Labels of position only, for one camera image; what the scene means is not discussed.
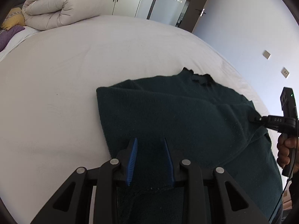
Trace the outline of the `right hand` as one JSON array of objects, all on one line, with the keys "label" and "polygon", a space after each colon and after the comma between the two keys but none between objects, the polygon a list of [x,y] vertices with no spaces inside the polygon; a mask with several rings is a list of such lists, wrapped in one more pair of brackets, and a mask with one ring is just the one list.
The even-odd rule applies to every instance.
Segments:
[{"label": "right hand", "polygon": [[298,139],[295,137],[287,138],[284,134],[281,134],[278,138],[277,149],[278,158],[277,163],[281,168],[290,164],[290,151],[296,149],[298,146]]}]

